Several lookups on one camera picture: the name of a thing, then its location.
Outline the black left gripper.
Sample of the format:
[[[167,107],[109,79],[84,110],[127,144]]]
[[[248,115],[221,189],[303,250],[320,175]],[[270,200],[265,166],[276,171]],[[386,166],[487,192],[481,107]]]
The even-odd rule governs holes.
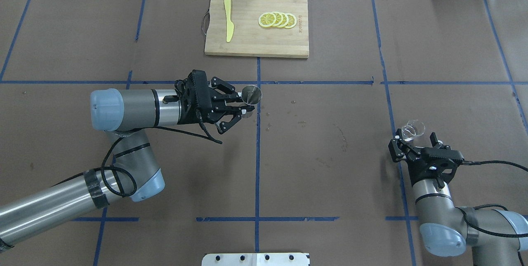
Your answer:
[[[207,92],[210,95],[210,109],[206,116],[207,123],[215,123],[217,132],[219,134],[226,133],[236,123],[238,123],[243,115],[251,113],[254,107],[226,107],[226,102],[241,102],[241,95],[236,92],[236,88],[221,80],[213,77],[210,86],[207,87]],[[229,121],[223,121],[225,116],[231,116]]]

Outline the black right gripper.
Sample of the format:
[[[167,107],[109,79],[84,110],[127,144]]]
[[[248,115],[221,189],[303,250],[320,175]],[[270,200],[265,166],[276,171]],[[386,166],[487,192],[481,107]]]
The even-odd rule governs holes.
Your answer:
[[[444,144],[438,139],[435,132],[430,134],[431,146],[434,149],[442,149]],[[401,138],[392,138],[388,145],[389,153],[393,162],[408,162],[408,174],[411,184],[424,179],[439,179],[440,173],[431,170],[430,167],[435,159],[442,156],[441,150],[420,150],[417,153],[413,142],[404,141]]]

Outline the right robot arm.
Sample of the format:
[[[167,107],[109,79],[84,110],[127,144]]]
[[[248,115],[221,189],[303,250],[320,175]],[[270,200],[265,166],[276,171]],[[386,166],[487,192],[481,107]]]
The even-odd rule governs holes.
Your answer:
[[[405,162],[415,197],[419,231],[426,250],[439,257],[455,257],[467,248],[474,266],[526,266],[527,218],[502,205],[455,206],[448,184],[467,161],[430,135],[431,146],[415,146],[398,129],[388,148],[393,162]]]

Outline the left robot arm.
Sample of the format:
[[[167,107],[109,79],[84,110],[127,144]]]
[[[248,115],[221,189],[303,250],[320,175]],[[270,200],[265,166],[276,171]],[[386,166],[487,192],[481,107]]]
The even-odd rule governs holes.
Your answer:
[[[1,85],[1,204],[98,167],[109,146],[90,121],[90,93],[99,84]],[[100,221],[68,221],[16,244],[1,264],[91,266],[116,260],[156,259],[189,253],[205,229],[219,224],[196,217],[249,217],[254,213],[254,116],[222,136],[222,145],[181,133],[149,129],[165,189],[141,202],[120,199]]]

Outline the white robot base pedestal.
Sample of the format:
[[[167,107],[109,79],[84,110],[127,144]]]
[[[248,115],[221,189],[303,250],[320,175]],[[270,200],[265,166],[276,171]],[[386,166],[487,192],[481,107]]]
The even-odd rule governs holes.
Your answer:
[[[308,253],[211,253],[204,255],[202,266],[309,266]]]

